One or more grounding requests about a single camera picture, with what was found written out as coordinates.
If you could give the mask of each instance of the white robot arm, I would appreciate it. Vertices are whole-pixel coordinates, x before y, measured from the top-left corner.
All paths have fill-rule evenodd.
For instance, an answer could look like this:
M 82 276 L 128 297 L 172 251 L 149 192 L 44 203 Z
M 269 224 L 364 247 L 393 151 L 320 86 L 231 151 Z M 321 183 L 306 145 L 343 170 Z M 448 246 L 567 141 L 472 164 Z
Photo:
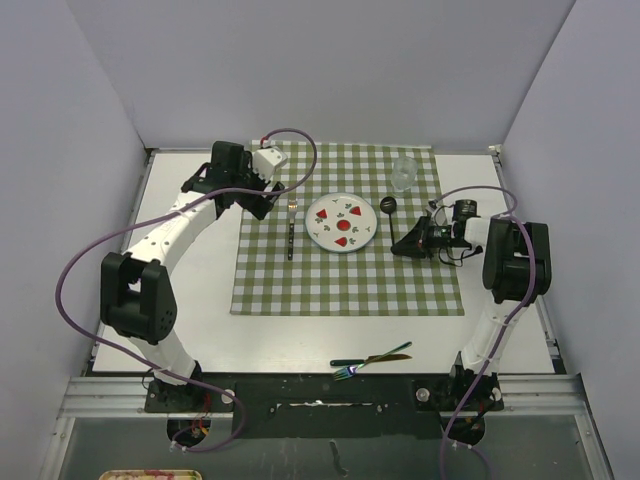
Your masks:
M 514 315 L 512 312 L 516 306 L 526 298 L 531 269 L 522 232 L 510 219 L 480 218 L 475 201 L 458 200 L 453 206 L 451 225 L 437 225 L 428 214 L 421 217 L 413 230 L 391 248 L 395 255 L 412 258 L 431 258 L 440 249 L 449 248 L 471 249 L 473 254 L 484 252 L 482 283 L 487 289 L 487 301 L 473 336 L 454 363 L 451 392 L 454 397 L 461 397 L 466 392 L 487 361 L 488 366 L 483 372 L 485 381 L 480 382 L 481 388 L 476 391 L 480 396 L 487 396 L 487 392 L 490 395 L 493 386 L 497 385 L 496 374 L 502 352 L 518 319 L 538 295 L 549 289 L 551 256 L 548 227 L 541 223 L 526 223 L 524 228 L 534 250 L 535 283 L 527 304 Z
M 173 325 L 177 305 L 169 276 L 189 246 L 233 203 L 262 220 L 277 196 L 226 193 L 186 209 L 207 193 L 226 187 L 265 191 L 272 175 L 287 162 L 275 147 L 253 154 L 242 145 L 216 142 L 211 161 L 182 186 L 169 210 L 176 215 L 160 224 L 124 254 L 110 253 L 102 262 L 100 318 L 120 335 L 130 338 L 145 358 L 159 365 L 156 380 L 167 386 L 185 382 L 163 374 L 198 376 L 200 367 L 184 349 Z M 284 188 L 279 182 L 272 192 Z

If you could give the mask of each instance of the white plate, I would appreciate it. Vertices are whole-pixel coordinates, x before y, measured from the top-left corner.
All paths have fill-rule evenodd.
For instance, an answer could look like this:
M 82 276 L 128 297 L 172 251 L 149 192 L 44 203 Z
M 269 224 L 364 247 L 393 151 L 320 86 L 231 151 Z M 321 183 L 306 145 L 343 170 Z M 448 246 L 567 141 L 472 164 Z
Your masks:
M 307 233 L 330 252 L 349 253 L 371 241 L 378 228 L 378 217 L 364 199 L 350 193 L 330 193 L 307 210 Z

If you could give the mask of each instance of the green gingham cloth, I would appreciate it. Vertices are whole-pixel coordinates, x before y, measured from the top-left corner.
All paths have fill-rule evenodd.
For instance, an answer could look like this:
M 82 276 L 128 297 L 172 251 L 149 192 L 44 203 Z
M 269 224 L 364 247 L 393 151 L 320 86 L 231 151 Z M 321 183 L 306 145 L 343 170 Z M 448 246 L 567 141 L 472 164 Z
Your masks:
M 289 163 L 274 180 L 285 185 L 301 178 L 313 159 L 311 146 L 274 142 Z M 256 150 L 259 142 L 252 142 Z M 391 192 L 393 159 L 414 158 L 420 165 L 411 190 L 397 197 L 393 214 L 396 239 L 424 214 L 428 199 L 440 193 L 430 147 L 390 147 L 319 143 L 313 175 L 298 189 L 281 196 L 263 221 L 242 214 L 231 313 L 239 315 L 463 315 L 455 268 L 438 261 L 394 256 L 387 215 L 380 200 Z M 364 248 L 330 253 L 306 232 L 309 206 L 328 193 L 361 196 L 378 215 L 378 230 Z M 287 260 L 289 200 L 298 201 L 293 260 Z

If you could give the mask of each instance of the black spoon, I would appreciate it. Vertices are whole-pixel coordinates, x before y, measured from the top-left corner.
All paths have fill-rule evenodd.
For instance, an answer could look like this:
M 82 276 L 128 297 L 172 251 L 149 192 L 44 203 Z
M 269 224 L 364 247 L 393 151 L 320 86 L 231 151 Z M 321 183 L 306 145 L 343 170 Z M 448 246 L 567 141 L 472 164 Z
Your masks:
M 396 237 L 393 234 L 393 221 L 391 220 L 391 214 L 398 208 L 398 202 L 393 197 L 384 197 L 380 202 L 380 210 L 382 213 L 389 215 L 389 228 L 391 229 L 391 244 L 396 244 Z

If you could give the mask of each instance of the knife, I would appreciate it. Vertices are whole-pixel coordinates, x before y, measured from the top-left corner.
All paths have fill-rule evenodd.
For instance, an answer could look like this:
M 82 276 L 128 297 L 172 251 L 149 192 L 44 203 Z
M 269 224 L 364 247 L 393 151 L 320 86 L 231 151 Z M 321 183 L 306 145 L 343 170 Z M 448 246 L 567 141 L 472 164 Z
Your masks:
M 329 362 L 329 365 L 332 367 L 348 367 L 349 365 L 359 365 L 361 363 L 364 363 L 366 361 L 369 361 L 373 358 L 378 357 L 379 355 L 371 355 L 370 357 L 367 357 L 366 359 L 363 358 L 358 358 L 358 359 L 347 359 L 347 360 L 331 360 Z M 388 355 L 386 357 L 384 357 L 383 359 L 380 360 L 380 362 L 391 362 L 393 360 L 408 360 L 410 358 L 413 358 L 411 355 L 406 355 L 404 353 L 396 353 L 394 355 Z

